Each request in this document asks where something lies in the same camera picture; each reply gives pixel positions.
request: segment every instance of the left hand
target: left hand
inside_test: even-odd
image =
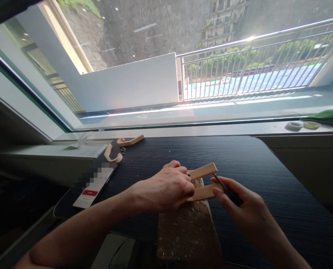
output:
[[[177,209],[195,193],[186,175],[187,169],[178,161],[171,161],[149,179],[141,180],[127,191],[136,199],[141,213],[161,213]]]

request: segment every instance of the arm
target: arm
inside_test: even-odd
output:
[[[15,268],[74,265],[101,243],[110,228],[122,219],[178,208],[195,191],[186,171],[179,162],[171,161],[153,177],[81,211],[41,239]]]
[[[220,189],[213,193],[233,218],[243,235],[277,268],[311,268],[295,250],[277,224],[260,195],[240,183],[226,177],[219,177],[227,188],[238,193],[243,204],[237,207]]]

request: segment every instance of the green cloth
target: green cloth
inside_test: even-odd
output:
[[[303,121],[315,121],[318,123],[333,124],[333,109],[325,110],[308,117],[300,118]]]

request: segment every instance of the metal railing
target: metal railing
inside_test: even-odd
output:
[[[81,104],[77,101],[76,97],[72,94],[72,92],[67,87],[58,88],[58,84],[54,84],[55,92],[58,96],[64,101],[64,103],[70,108],[73,113],[76,112],[84,112],[85,110],[81,106]]]
[[[307,87],[332,54],[333,19],[184,53],[183,100]]]

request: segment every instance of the table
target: table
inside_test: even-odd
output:
[[[119,147],[115,141],[112,144],[115,156]],[[261,140],[249,136],[155,137],[126,149],[95,202],[153,176],[171,160],[178,160],[190,170],[214,162],[218,175],[233,178],[264,198],[292,245],[312,268],[333,268],[333,216]],[[101,162],[106,162],[104,156],[97,159],[96,165]],[[204,178],[204,184],[211,184],[210,176]],[[72,207],[80,192],[71,190],[56,205],[56,217],[68,219],[80,211]],[[219,202],[210,199],[209,204],[224,260],[252,268],[272,268],[243,237]],[[125,219],[111,232],[157,243],[158,215]]]

